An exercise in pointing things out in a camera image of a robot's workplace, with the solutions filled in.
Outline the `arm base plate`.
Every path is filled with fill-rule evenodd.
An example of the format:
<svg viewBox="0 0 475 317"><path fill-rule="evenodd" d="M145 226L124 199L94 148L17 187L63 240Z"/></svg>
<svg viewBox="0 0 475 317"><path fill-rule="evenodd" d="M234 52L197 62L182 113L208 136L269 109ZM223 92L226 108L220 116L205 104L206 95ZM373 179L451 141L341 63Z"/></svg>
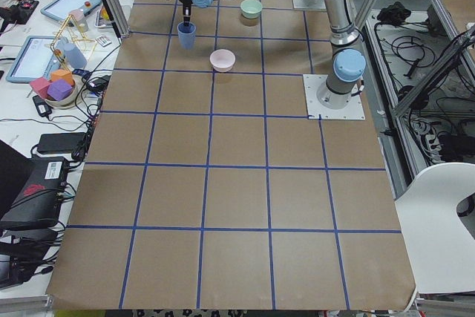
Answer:
<svg viewBox="0 0 475 317"><path fill-rule="evenodd" d="M304 74L307 116L310 120L365 120L358 86L348 94L334 94L327 88L326 74Z"/></svg>

